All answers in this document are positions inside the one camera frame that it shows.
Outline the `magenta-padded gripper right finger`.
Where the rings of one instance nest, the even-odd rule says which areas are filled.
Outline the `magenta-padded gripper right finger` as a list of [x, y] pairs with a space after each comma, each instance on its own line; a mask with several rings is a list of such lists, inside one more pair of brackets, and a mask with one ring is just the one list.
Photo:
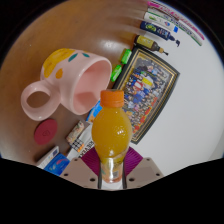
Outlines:
[[150, 158], [143, 158], [130, 147], [123, 163], [123, 188], [134, 189], [143, 187], [163, 177], [162, 172]]

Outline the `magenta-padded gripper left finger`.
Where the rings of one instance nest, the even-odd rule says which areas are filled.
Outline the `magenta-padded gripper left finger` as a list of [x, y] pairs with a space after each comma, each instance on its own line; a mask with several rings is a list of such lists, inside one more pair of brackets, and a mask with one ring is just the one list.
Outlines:
[[60, 177], [84, 188], [100, 189], [100, 160], [95, 148], [81, 158], [73, 158]]

